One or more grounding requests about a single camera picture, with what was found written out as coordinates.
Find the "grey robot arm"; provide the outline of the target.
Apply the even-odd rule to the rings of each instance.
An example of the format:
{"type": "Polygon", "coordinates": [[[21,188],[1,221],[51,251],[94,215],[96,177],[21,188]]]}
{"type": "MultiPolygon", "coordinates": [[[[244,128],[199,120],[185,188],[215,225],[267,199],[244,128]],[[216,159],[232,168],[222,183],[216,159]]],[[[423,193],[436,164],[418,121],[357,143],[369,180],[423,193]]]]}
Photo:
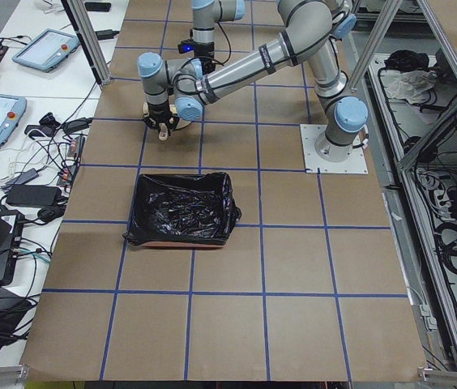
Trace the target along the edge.
{"type": "Polygon", "coordinates": [[[241,19],[242,1],[193,1],[193,59],[164,60],[157,53],[137,59],[146,101],[142,118],[167,139],[180,122],[202,117],[206,105],[272,75],[286,66],[308,63],[315,93],[328,124],[322,139],[334,147],[350,147],[369,116],[365,103],[352,96],[348,76],[341,70],[331,41],[344,38],[356,17],[350,1],[278,1],[284,23],[272,41],[260,45],[244,58],[215,70],[211,66],[214,25],[241,19]]]}
{"type": "Polygon", "coordinates": [[[243,0],[192,0],[193,27],[191,39],[195,57],[204,66],[211,65],[215,50],[215,25],[243,18],[246,12],[243,0]]]}

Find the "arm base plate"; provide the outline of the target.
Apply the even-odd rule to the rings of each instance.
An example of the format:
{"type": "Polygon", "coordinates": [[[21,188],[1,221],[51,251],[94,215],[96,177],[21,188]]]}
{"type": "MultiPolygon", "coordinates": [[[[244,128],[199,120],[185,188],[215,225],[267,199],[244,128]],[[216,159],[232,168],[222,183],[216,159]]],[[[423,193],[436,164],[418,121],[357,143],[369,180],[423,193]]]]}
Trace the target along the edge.
{"type": "Polygon", "coordinates": [[[352,145],[335,146],[326,138],[326,125],[300,124],[301,144],[306,173],[358,174],[368,173],[365,153],[359,136],[352,145]]]}

